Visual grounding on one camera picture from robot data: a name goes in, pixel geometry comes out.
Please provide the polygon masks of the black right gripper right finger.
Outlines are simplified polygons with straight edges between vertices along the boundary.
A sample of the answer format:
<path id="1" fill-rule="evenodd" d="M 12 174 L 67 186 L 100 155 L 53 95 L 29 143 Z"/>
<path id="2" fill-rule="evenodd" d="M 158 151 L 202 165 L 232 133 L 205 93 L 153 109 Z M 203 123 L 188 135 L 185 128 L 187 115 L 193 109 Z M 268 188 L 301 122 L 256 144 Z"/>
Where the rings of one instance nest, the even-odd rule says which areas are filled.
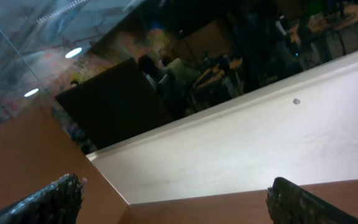
<path id="1" fill-rule="evenodd" d="M 274 224 L 358 224 L 358 218 L 283 177 L 268 188 L 266 204 Z"/>

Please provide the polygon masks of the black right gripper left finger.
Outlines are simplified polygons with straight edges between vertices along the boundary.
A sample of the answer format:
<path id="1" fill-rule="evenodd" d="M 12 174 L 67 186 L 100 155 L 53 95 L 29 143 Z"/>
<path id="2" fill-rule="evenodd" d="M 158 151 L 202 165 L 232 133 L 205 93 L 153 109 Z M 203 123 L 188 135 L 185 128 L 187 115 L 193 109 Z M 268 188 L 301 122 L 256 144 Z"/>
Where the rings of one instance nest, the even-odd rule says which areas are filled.
<path id="1" fill-rule="evenodd" d="M 28 197 L 0 210 L 0 224 L 75 224 L 86 179 L 65 174 Z"/>

